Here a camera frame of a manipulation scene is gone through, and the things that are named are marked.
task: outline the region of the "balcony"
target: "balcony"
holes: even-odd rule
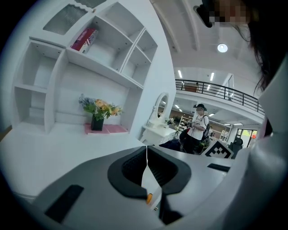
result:
[[[217,97],[222,100],[227,100],[233,103],[237,103],[248,109],[251,109],[261,115],[265,115],[263,108],[258,102],[258,99],[248,94],[228,88],[223,85],[207,83],[202,81],[193,80],[175,80],[176,90],[205,94],[212,97]]]

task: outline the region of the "black and white pattern board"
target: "black and white pattern board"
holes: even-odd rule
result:
[[[233,152],[221,141],[216,141],[213,142],[201,155],[231,159]]]

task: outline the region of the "pink mat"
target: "pink mat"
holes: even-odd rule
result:
[[[92,131],[91,124],[86,123],[85,133],[88,135],[91,134],[112,134],[112,133],[127,133],[128,131],[120,125],[117,124],[104,124],[102,131]]]

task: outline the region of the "black cap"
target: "black cap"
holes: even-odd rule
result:
[[[205,108],[205,106],[204,106],[203,104],[198,104],[198,105],[196,106],[196,108],[198,108],[198,107],[201,107],[201,108],[204,109],[204,111],[207,111],[207,109]]]

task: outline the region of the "black vase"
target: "black vase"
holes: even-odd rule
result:
[[[102,131],[104,119],[96,120],[96,117],[93,115],[91,121],[91,130],[93,131]]]

